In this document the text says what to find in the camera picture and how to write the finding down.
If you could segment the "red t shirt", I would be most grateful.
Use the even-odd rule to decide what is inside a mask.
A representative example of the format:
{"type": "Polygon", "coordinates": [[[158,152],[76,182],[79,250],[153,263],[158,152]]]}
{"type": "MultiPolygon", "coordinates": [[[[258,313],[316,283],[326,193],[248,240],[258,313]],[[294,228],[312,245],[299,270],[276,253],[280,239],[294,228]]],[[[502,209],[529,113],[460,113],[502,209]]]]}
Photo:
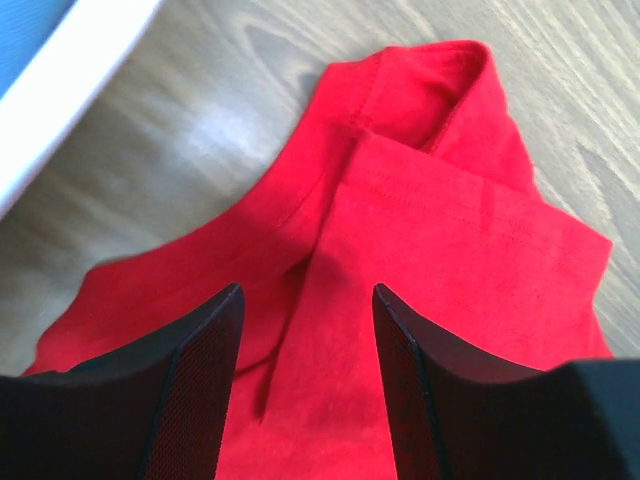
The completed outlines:
{"type": "Polygon", "coordinates": [[[239,283],[220,477],[392,479],[373,287],[544,370],[610,356],[593,300],[611,248],[544,202],[484,44],[390,47],[328,67],[231,209],[90,270],[30,372],[68,370],[239,283]]]}

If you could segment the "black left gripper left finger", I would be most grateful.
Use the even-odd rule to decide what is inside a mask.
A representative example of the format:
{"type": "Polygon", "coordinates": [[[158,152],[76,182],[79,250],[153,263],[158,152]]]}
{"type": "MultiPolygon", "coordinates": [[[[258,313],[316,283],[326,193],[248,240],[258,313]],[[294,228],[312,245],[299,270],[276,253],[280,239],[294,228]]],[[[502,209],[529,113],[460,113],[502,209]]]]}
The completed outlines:
{"type": "Polygon", "coordinates": [[[245,317],[232,284],[67,372],[1,380],[5,479],[211,479],[245,317]]]}

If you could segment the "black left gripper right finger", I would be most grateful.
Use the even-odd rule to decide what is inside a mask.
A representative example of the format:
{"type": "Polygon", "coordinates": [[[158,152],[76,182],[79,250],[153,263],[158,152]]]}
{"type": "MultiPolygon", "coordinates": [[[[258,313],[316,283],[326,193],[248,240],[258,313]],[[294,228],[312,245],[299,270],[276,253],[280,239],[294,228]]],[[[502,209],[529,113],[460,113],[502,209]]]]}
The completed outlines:
{"type": "Polygon", "coordinates": [[[384,285],[373,322],[401,479],[635,479],[639,363],[543,372],[420,316],[384,285]]]}

